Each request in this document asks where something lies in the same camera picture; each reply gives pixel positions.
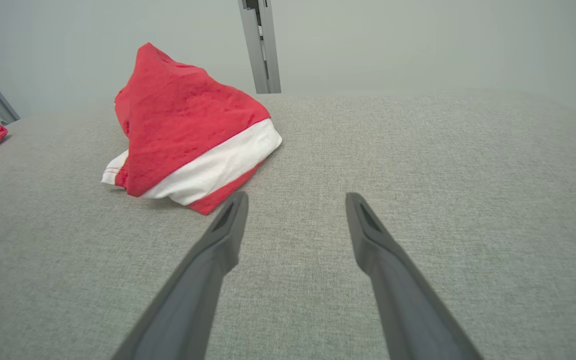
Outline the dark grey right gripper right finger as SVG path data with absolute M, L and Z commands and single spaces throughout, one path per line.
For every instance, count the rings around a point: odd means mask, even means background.
M 392 360 L 480 360 L 482 355 L 406 251 L 359 193 L 345 209 L 355 260 L 371 280 Z

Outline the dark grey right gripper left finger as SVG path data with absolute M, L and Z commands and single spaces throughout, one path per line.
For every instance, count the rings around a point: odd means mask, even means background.
M 249 212 L 231 194 L 112 356 L 115 360 L 203 360 L 224 277 L 238 264 Z

